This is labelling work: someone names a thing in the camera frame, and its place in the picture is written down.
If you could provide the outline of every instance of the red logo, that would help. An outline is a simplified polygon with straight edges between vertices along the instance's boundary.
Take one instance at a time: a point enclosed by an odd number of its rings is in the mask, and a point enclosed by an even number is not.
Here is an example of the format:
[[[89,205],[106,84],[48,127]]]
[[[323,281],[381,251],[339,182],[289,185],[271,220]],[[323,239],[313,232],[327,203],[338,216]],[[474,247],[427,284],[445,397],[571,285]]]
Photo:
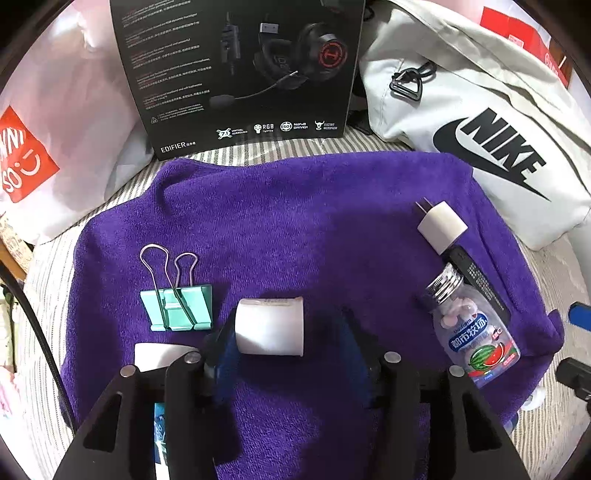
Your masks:
[[[20,202],[59,167],[11,106],[0,117],[2,188],[13,203]]]
[[[347,59],[347,49],[336,40],[326,42],[320,49],[318,60],[326,69],[335,69]]]

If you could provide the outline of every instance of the metal bolt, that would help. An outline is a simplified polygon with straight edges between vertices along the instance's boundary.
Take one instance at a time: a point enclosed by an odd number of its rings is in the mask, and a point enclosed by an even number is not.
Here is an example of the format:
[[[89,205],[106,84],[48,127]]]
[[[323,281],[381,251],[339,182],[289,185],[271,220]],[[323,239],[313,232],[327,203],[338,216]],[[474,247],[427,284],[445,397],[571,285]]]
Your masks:
[[[389,364],[397,364],[400,363],[402,357],[397,352],[386,352],[384,354],[384,360],[386,360]]]
[[[464,372],[464,369],[458,365],[452,365],[449,368],[449,372],[451,373],[451,375],[453,377],[458,377],[458,378],[463,377],[464,374],[466,373],[466,372]]]
[[[132,377],[133,375],[135,375],[135,371],[137,370],[137,368],[135,368],[133,365],[125,365],[120,371],[119,373],[121,374],[121,376],[123,378],[129,378]]]
[[[201,360],[201,354],[199,352],[189,352],[184,359],[186,364],[197,364]]]

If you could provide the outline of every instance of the pink candy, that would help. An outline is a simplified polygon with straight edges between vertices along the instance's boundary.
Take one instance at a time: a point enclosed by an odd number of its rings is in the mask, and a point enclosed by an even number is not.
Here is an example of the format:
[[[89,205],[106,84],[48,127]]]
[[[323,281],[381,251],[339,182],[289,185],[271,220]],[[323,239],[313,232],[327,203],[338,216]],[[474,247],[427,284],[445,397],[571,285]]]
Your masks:
[[[471,299],[454,299],[449,304],[449,309],[441,319],[441,326],[445,329],[453,328],[457,325],[457,317],[462,320],[468,320],[478,313],[478,306]]]

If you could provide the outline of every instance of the silver bottle cap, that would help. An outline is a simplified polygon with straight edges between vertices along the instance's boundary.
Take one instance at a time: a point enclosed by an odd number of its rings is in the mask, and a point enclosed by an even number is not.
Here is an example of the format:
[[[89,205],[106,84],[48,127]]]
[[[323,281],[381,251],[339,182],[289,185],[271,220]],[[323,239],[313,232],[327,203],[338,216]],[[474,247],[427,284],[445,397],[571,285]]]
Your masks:
[[[462,285],[463,280],[464,277],[462,274],[456,271],[451,263],[448,263],[443,272],[441,272],[441,275],[427,287],[427,294],[438,305],[441,305]]]

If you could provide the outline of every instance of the nike bag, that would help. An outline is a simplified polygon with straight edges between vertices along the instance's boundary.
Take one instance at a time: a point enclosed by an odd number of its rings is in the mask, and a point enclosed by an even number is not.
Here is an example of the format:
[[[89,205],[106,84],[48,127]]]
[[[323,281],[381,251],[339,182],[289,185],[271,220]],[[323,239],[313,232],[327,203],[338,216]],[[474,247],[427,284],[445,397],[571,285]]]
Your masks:
[[[373,131],[469,163],[531,249],[582,223],[591,207],[591,126],[560,79],[509,40],[440,5],[391,0],[375,11],[359,61]],[[419,102],[390,90],[394,74],[427,60],[437,71],[424,79]]]

